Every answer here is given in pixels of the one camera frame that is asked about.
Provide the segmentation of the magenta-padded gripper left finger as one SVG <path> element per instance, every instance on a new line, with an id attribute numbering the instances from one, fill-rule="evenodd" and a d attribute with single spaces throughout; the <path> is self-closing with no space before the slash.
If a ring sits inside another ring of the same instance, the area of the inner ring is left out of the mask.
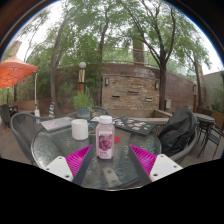
<path id="1" fill-rule="evenodd" d="M 94 150 L 88 145 L 67 157 L 58 156 L 44 170 L 81 186 L 93 155 Z"/>

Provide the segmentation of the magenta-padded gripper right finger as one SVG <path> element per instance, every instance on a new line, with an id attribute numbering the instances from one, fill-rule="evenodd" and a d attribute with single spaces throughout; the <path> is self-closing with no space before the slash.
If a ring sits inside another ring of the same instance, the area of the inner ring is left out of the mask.
<path id="1" fill-rule="evenodd" d="M 129 146 L 128 154 L 143 186 L 182 169 L 165 154 L 155 155 L 134 145 Z"/>

